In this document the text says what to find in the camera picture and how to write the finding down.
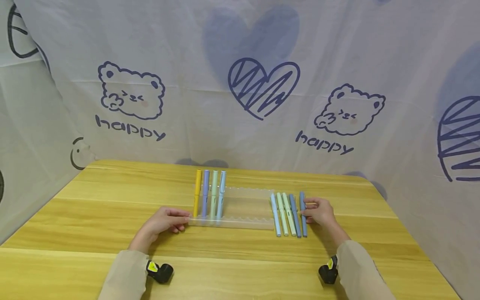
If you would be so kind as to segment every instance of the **white fabric backdrop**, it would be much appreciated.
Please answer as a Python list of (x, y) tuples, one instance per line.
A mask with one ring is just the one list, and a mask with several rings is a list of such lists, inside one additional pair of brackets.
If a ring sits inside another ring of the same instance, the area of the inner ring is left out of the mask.
[(12, 6), (0, 0), (0, 244), (94, 158)]
[(480, 2), (17, 4), (99, 158), (364, 176), (480, 294)]

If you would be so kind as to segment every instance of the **pen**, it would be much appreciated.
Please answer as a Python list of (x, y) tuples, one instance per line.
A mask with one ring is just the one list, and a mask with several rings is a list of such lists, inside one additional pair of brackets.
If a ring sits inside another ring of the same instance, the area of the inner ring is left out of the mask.
[(207, 216), (207, 201), (208, 201), (208, 181), (210, 180), (210, 171), (204, 170), (204, 201), (202, 203), (202, 218)]
[(283, 209), (283, 202), (282, 202), (282, 195), (280, 193), (276, 193), (276, 201), (278, 202), (278, 210), (280, 211), (280, 218), (282, 219), (282, 227), (283, 227), (283, 235), (288, 235), (288, 227), (287, 227), (287, 218), (285, 217), (285, 209)]
[(288, 195), (288, 197), (290, 198), (290, 206), (292, 207), (293, 221), (295, 221), (295, 229), (297, 230), (297, 238), (301, 238), (299, 216), (297, 205), (295, 203), (295, 197), (292, 194)]
[[(305, 206), (305, 202), (303, 201), (305, 199), (305, 193), (300, 192), (300, 210), (305, 210), (307, 207)], [(302, 226), (302, 232), (303, 232), (303, 237), (307, 237), (307, 217), (302, 215), (301, 216), (301, 226)]]
[(216, 209), (216, 183), (218, 181), (218, 171), (213, 171), (212, 177), (212, 200), (210, 201), (210, 220), (215, 218), (215, 209)]
[(290, 203), (288, 203), (287, 194), (282, 193), (282, 196), (283, 196), (283, 206), (285, 207), (288, 222), (290, 223), (290, 231), (292, 232), (293, 236), (296, 236), (297, 231), (295, 230), (295, 223), (293, 223), (292, 210), (290, 209)]
[(278, 211), (276, 209), (275, 195), (270, 195), (270, 202), (272, 202), (272, 211), (273, 211), (273, 220), (275, 222), (275, 232), (276, 236), (280, 237), (280, 222), (278, 221)]
[(216, 219), (220, 220), (222, 218), (222, 209), (223, 209), (223, 194), (225, 193), (225, 179), (227, 177), (227, 172), (222, 171), (220, 173), (220, 191), (218, 193), (218, 209), (216, 210)]
[(193, 201), (193, 217), (198, 215), (198, 198), (200, 198), (200, 188), (202, 187), (202, 170), (197, 170), (197, 178), (195, 179), (195, 199)]

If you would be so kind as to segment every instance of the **blue pen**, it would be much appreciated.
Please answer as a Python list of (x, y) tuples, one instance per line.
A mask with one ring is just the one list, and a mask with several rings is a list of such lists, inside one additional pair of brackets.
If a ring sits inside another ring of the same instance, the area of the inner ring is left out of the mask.
[(227, 172), (222, 171), (220, 173), (220, 191), (218, 193), (218, 208), (216, 210), (216, 219), (220, 220), (222, 218), (222, 209), (223, 209), (223, 194), (225, 193), (225, 179), (227, 177)]
[(301, 238), (299, 216), (298, 216), (297, 205), (295, 203), (295, 197), (292, 194), (290, 194), (289, 198), (290, 198), (290, 206), (292, 207), (293, 220), (295, 221), (295, 230), (297, 231), (297, 238)]
[[(305, 202), (303, 201), (305, 199), (305, 194), (303, 192), (300, 192), (300, 210), (305, 210), (307, 207), (305, 206)], [(301, 216), (301, 226), (302, 226), (302, 232), (303, 232), (303, 237), (307, 237), (307, 217), (302, 215)]]
[(202, 203), (202, 218), (207, 216), (207, 201), (208, 201), (208, 182), (210, 181), (210, 171), (204, 170), (204, 201)]
[(270, 202), (272, 202), (273, 220), (275, 222), (276, 236), (280, 237), (282, 234), (280, 233), (280, 221), (278, 220), (278, 211), (276, 208), (275, 195), (270, 195)]

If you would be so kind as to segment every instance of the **yellow pen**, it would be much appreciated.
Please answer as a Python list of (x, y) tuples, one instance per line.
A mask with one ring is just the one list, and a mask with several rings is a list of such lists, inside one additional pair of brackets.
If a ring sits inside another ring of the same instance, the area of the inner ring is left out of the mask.
[(198, 198), (200, 197), (200, 188), (202, 186), (202, 170), (197, 170), (197, 178), (195, 180), (195, 199), (193, 201), (193, 217), (198, 215)]

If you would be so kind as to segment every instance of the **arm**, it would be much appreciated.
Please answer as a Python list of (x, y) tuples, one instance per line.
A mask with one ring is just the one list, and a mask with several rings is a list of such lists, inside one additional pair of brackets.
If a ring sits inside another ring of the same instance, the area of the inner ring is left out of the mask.
[(330, 203), (321, 198), (304, 201), (307, 209), (301, 213), (307, 217), (307, 223), (320, 224), (337, 248), (338, 274), (347, 297), (350, 300), (395, 300), (367, 251), (352, 241), (337, 223)]
[(174, 233), (185, 230), (190, 213), (161, 207), (138, 230), (127, 250), (115, 258), (98, 300), (140, 300), (145, 292), (148, 249), (158, 235), (170, 229)]

